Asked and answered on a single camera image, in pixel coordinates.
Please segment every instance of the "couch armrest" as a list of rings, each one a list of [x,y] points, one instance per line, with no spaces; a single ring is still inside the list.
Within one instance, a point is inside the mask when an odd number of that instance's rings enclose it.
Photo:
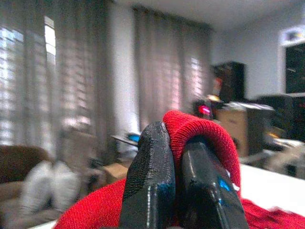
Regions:
[[[20,196],[23,181],[14,181],[0,184],[0,201]]]

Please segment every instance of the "black cabinet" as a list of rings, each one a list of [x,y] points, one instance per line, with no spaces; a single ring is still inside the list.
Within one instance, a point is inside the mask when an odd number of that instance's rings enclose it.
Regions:
[[[243,101],[245,65],[237,62],[228,62],[213,68],[214,75],[220,82],[219,98],[226,103],[229,101]]]

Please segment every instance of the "sheer curtain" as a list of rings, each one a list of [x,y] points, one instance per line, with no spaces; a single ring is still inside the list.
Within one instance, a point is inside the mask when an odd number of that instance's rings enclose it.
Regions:
[[[210,29],[143,7],[134,11],[143,129],[170,109],[189,112],[209,92]]]
[[[105,133],[101,0],[0,3],[0,145],[35,145],[55,154],[64,124]]]

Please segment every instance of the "ceiling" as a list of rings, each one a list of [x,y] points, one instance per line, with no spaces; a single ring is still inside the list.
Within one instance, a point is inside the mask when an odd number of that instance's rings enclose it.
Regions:
[[[304,0],[115,0],[210,24],[217,31],[229,30]]]

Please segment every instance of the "white table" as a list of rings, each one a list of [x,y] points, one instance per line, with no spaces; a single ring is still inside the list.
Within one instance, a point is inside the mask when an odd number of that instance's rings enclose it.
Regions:
[[[270,209],[280,207],[305,217],[305,180],[241,165],[242,197]],[[51,229],[56,221],[31,229]]]

